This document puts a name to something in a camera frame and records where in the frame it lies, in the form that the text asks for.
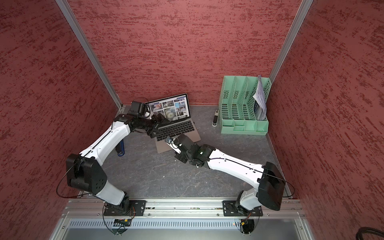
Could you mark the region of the green desk file organizer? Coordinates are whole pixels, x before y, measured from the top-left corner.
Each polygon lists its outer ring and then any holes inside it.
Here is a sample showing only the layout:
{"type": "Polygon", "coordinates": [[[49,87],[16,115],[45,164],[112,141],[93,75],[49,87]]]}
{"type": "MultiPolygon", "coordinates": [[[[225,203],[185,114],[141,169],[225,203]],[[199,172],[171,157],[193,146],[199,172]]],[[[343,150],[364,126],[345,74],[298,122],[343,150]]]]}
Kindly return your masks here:
{"type": "Polygon", "coordinates": [[[224,76],[219,99],[219,124],[222,134],[265,136],[269,121],[261,119],[261,109],[255,100],[258,83],[268,99],[272,83],[269,78],[224,76]]]}

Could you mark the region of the aluminium front rail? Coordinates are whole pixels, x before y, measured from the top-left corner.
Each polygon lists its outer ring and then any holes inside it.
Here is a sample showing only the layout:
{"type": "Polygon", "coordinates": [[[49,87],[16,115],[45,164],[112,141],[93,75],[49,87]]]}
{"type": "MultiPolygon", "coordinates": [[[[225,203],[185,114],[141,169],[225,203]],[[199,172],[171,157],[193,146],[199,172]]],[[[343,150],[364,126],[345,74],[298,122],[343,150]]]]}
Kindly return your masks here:
{"type": "MultiPolygon", "coordinates": [[[[235,209],[233,198],[165,198],[165,199],[132,199],[131,209],[125,213],[135,218],[245,218],[235,209]]],[[[117,217],[118,212],[104,206],[103,201],[96,198],[80,198],[70,200],[61,214],[62,218],[100,218],[102,216],[117,217]]],[[[281,210],[273,211],[266,207],[258,207],[252,211],[252,217],[267,219],[306,219],[300,200],[285,199],[281,210]]]]}

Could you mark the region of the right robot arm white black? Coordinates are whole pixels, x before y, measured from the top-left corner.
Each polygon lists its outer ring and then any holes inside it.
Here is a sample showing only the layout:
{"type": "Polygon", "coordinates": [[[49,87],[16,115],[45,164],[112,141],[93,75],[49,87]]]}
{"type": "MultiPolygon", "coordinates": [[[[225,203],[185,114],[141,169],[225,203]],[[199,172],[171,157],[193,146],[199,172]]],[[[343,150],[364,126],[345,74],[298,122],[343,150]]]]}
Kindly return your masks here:
{"type": "Polygon", "coordinates": [[[168,137],[165,143],[175,151],[175,158],[185,164],[224,172],[251,185],[252,188],[240,192],[236,200],[235,209],[241,215],[247,216],[260,206],[273,211],[281,209],[287,182],[275,164],[246,162],[213,146],[200,146],[184,134],[174,139],[168,137]]]}

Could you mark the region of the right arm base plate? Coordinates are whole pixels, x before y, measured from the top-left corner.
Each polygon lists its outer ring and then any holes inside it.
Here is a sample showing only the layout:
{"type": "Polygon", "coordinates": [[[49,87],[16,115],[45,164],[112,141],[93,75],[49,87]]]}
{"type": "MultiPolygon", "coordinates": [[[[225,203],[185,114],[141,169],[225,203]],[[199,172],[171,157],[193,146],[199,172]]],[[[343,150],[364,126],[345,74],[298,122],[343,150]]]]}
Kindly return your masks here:
{"type": "Polygon", "coordinates": [[[237,201],[222,201],[223,212],[225,217],[262,217],[263,211],[261,207],[247,210],[242,207],[237,201]]]}

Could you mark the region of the blue pen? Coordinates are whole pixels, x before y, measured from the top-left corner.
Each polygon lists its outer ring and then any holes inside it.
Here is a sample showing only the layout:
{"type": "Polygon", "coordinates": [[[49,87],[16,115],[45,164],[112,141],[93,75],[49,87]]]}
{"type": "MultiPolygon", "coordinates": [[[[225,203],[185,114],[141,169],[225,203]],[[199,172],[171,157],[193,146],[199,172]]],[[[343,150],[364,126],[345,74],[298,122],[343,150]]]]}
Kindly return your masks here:
{"type": "Polygon", "coordinates": [[[119,157],[122,157],[125,154],[124,140],[121,140],[115,148],[119,157]]]}

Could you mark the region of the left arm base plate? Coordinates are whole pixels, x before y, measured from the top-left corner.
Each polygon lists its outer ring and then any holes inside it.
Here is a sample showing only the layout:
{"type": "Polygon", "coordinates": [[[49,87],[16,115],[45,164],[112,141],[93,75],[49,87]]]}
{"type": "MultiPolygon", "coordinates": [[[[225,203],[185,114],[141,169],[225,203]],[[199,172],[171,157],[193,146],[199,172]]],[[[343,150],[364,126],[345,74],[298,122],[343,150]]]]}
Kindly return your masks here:
{"type": "Polygon", "coordinates": [[[128,216],[136,217],[143,216],[147,201],[145,200],[127,200],[120,205],[106,204],[103,214],[107,217],[128,216]]]}

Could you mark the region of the silver laptop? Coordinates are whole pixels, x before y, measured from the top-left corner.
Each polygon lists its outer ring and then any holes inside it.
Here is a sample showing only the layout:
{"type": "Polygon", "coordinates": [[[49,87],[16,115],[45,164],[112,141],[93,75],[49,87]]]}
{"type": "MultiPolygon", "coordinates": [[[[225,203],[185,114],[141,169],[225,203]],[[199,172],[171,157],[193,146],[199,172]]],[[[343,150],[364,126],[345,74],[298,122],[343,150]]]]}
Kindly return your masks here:
{"type": "Polygon", "coordinates": [[[181,134],[189,137],[193,142],[198,142],[201,137],[191,117],[191,108],[188,94],[183,93],[159,100],[148,102],[151,115],[162,114],[167,120],[163,122],[159,130],[161,135],[156,137],[156,148],[159,154],[172,148],[166,144],[167,137],[175,138],[181,134]]]}

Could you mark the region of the papers in organizer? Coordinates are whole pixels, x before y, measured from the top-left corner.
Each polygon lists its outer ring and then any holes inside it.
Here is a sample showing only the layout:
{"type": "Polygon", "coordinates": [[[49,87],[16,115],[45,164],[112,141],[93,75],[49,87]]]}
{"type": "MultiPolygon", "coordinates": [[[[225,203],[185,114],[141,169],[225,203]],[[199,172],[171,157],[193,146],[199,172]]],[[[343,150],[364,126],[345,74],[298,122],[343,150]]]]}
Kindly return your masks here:
{"type": "Polygon", "coordinates": [[[255,103],[254,103],[255,118],[258,121],[263,121],[266,118],[267,105],[266,105],[266,98],[265,98],[261,75],[258,76],[258,84],[257,84],[256,92],[253,95],[253,98],[255,100],[255,103]]]}

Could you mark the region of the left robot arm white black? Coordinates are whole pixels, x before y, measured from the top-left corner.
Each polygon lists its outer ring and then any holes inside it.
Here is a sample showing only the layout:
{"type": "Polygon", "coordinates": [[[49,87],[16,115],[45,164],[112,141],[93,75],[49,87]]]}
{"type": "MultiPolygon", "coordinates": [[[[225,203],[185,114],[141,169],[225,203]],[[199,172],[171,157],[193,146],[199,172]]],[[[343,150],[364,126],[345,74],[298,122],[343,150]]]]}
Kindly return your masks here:
{"type": "Polygon", "coordinates": [[[149,119],[138,115],[118,115],[111,127],[87,149],[78,155],[68,156],[67,185],[105,201],[108,209],[119,216],[129,214],[131,204],[128,194],[108,181],[102,165],[112,150],[131,132],[143,130],[145,134],[155,138],[160,135],[160,125],[169,122],[162,114],[153,114],[149,119]]]}

